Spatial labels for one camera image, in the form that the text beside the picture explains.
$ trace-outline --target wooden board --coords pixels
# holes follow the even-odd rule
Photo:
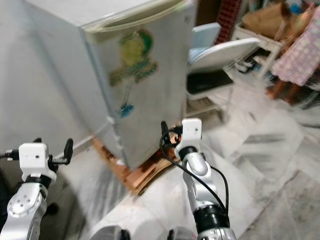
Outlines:
[[[141,195],[148,184],[150,184],[162,170],[171,165],[171,163],[163,158],[162,154],[157,151],[140,167],[134,171],[130,171],[127,166],[120,163],[119,159],[115,157],[97,137],[94,137],[92,142],[94,148],[99,152],[100,156],[108,164],[117,178],[135,195]],[[179,161],[179,159],[175,157],[173,149],[170,149],[167,154],[169,154],[175,162]]]

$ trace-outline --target refrigerator door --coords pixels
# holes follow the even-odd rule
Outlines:
[[[194,15],[193,0],[154,1],[83,27],[117,144],[132,170],[159,148],[161,121],[182,118]]]

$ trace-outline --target cartoon sticker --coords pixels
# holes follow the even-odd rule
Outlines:
[[[152,75],[158,69],[158,64],[152,62],[149,56],[153,38],[147,30],[142,29],[125,35],[119,41],[119,45],[122,67],[112,71],[109,79],[112,87],[123,85],[124,97],[119,115],[124,118],[134,109],[129,102],[133,84],[138,84]]]

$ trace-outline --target mini fridge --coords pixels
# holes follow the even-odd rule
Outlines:
[[[25,0],[93,135],[131,170],[182,119],[195,0]]]

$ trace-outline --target marble floor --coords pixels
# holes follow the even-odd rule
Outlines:
[[[215,112],[203,117],[201,150],[228,180],[231,227],[241,240],[318,239],[320,107],[271,101],[252,84],[233,86],[225,123]],[[224,201],[224,183],[213,178]],[[41,239],[88,240],[109,225],[128,229],[133,240],[167,239],[178,226],[196,233],[180,169],[169,168],[136,197],[92,148],[61,167],[49,202],[61,211],[43,219]]]

